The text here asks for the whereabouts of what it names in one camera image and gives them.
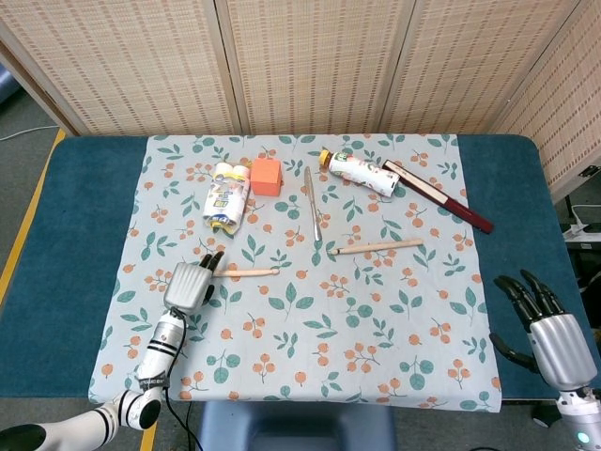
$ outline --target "pencil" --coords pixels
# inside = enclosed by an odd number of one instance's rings
[[[396,249],[398,247],[419,246],[420,244],[424,244],[424,241],[421,239],[375,242],[374,244],[362,244],[360,246],[339,247],[333,249],[330,254],[333,256],[338,256],[340,254],[358,254],[360,252],[383,251],[385,249]]]
[[[215,271],[213,277],[253,277],[258,275],[276,275],[279,273],[280,270],[224,270]]]

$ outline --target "robotic hand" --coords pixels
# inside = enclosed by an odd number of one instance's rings
[[[534,356],[509,349],[497,334],[490,334],[490,340],[508,360],[540,373],[560,392],[557,408],[577,449],[601,449],[601,403],[588,386],[597,369],[580,326],[546,285],[525,270],[521,274],[534,297],[511,277],[497,277],[495,284],[514,306]]]
[[[122,392],[93,411],[59,423],[22,425],[0,431],[0,451],[86,451],[110,442],[119,426],[150,428],[161,411],[162,391],[186,337],[186,316],[208,302],[210,284],[223,252],[206,255],[200,265],[178,263],[164,294],[165,313],[148,342],[136,379],[140,391]]]

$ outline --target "table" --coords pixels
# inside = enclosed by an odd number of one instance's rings
[[[534,144],[476,135],[459,136],[459,146],[470,206],[496,226],[489,237],[475,236],[491,330],[510,346],[528,348],[511,305],[492,283],[527,268],[575,314],[599,364]],[[56,149],[5,300],[0,367],[10,371],[0,395],[87,395],[145,148],[140,137],[86,137]],[[497,360],[505,398],[556,396],[537,375]]]

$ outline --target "orange block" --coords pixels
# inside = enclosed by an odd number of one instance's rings
[[[257,158],[251,167],[251,188],[256,195],[280,195],[282,165],[273,158]]]

